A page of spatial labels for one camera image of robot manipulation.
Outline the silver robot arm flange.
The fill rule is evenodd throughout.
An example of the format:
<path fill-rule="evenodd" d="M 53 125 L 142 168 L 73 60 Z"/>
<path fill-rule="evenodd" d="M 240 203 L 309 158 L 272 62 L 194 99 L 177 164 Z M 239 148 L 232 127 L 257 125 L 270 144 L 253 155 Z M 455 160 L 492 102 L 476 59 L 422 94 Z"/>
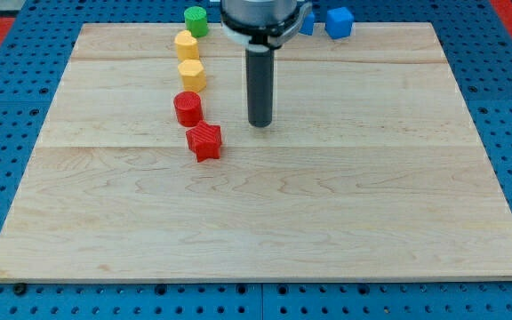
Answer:
<path fill-rule="evenodd" d="M 312 12 L 297 0 L 221 0 L 224 34 L 252 52 L 276 50 L 294 38 Z"/>

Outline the blue block behind arm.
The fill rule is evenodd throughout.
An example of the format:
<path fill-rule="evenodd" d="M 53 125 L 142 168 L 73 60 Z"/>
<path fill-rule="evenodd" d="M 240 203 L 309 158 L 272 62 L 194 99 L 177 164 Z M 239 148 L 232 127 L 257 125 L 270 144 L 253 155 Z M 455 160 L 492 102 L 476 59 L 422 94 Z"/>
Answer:
<path fill-rule="evenodd" d="M 314 33 L 314 25 L 315 25 L 315 14 L 313 12 L 311 12 L 303 20 L 303 23 L 300 27 L 299 33 L 306 35 L 306 36 L 312 36 Z"/>

